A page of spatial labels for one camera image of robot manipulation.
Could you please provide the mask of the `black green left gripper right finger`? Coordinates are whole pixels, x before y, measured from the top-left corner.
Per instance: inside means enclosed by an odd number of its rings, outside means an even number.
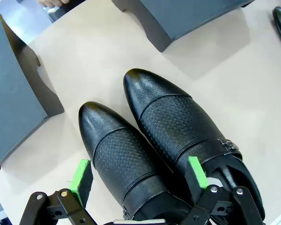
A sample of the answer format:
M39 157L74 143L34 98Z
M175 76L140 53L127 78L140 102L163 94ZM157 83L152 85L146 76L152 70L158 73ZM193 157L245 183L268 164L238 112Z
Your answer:
M265 211L253 177L244 163L234 158L226 165L224 178L233 181L231 187L208 181L197 157L188 157L185 167L193 206L183 225L262 225Z

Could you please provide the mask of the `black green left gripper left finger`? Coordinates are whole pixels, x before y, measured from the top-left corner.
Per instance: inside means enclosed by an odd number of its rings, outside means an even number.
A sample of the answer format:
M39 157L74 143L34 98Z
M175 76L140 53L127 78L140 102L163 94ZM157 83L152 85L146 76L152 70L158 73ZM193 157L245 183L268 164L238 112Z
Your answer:
M56 225L60 219L68 219L73 225L95 225L86 211L92 182L91 161L82 159L69 188L55 191L52 195L44 192L31 194L20 224Z

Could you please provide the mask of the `person's bare hand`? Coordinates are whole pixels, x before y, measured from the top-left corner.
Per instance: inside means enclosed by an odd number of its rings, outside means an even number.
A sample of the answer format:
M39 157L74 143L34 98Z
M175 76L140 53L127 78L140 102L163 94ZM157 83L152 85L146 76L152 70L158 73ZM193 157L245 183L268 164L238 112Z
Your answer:
M54 8L67 4L70 0L37 0L37 2L43 7Z

